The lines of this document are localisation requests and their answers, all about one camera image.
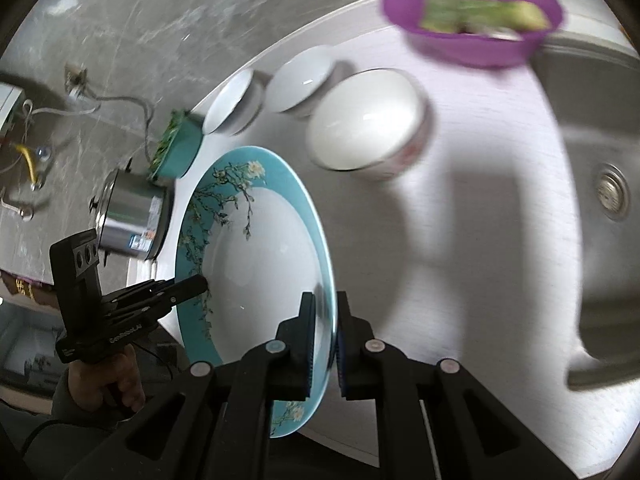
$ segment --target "marble wall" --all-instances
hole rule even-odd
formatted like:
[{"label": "marble wall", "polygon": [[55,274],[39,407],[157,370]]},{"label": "marble wall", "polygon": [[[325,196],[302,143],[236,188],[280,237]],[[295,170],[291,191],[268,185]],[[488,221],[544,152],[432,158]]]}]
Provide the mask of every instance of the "marble wall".
[{"label": "marble wall", "polygon": [[[63,97],[64,63],[87,67],[96,91],[155,103],[157,138],[172,108],[192,107],[270,44],[354,1],[40,0],[0,58],[0,80],[25,88],[37,107],[72,108]],[[130,156],[144,170],[142,132],[131,104],[105,104],[92,116],[38,116],[28,144],[50,143],[56,156],[37,192],[23,162],[0,174],[8,199],[36,209],[28,223],[0,210],[0,268],[50,281],[49,246],[90,226],[88,201],[109,171]],[[0,168],[14,157],[3,148]],[[105,290],[124,286],[126,261],[113,257],[101,272]]]}]

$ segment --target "screw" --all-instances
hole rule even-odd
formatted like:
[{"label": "screw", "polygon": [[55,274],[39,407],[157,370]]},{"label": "screw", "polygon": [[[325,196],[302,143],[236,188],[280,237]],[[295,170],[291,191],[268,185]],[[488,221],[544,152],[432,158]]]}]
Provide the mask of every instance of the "screw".
[{"label": "screw", "polygon": [[457,374],[460,371],[460,363],[455,359],[443,359],[440,361],[440,370],[446,374]]},{"label": "screw", "polygon": [[204,361],[198,361],[189,368],[191,375],[194,377],[204,377],[211,371],[211,365]]},{"label": "screw", "polygon": [[51,158],[51,148],[49,146],[38,146],[35,152],[42,162],[47,162]]},{"label": "screw", "polygon": [[29,206],[23,207],[22,210],[20,211],[20,216],[22,217],[22,220],[24,222],[28,222],[33,218],[33,209],[30,208]]},{"label": "screw", "polygon": [[385,343],[380,341],[380,339],[369,339],[366,343],[364,343],[364,348],[369,350],[369,352],[378,353],[382,352],[385,349]]},{"label": "screw", "polygon": [[35,183],[34,182],[31,183],[31,190],[32,191],[39,190],[40,188],[42,188],[42,184],[44,184],[44,183],[43,183],[41,177],[38,176],[38,179],[36,180],[36,182]]},{"label": "screw", "polygon": [[264,347],[270,354],[279,354],[287,347],[287,345],[285,345],[284,342],[280,341],[279,339],[273,339],[269,341]]}]

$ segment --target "teal pot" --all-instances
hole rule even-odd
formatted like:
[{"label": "teal pot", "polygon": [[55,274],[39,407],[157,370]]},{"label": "teal pot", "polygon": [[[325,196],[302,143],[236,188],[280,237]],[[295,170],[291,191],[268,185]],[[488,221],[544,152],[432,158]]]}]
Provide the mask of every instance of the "teal pot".
[{"label": "teal pot", "polygon": [[173,110],[171,121],[164,132],[149,168],[149,177],[181,178],[202,143],[202,129],[183,110]]}]

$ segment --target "stainless steel pot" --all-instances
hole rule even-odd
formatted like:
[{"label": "stainless steel pot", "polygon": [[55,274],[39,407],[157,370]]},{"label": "stainless steel pot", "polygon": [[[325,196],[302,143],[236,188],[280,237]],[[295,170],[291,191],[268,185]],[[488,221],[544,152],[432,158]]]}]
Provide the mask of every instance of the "stainless steel pot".
[{"label": "stainless steel pot", "polygon": [[172,194],[166,187],[150,183],[146,177],[126,170],[113,170],[100,198],[89,202],[96,210],[98,247],[140,260],[158,254],[171,215]]}]

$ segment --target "sink drain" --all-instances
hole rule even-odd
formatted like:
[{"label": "sink drain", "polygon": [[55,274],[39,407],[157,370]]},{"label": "sink drain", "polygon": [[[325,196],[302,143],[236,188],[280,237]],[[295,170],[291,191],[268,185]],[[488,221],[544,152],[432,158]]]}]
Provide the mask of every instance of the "sink drain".
[{"label": "sink drain", "polygon": [[626,180],[617,168],[607,165],[598,176],[596,193],[605,214],[613,220],[622,220],[629,206]]}]

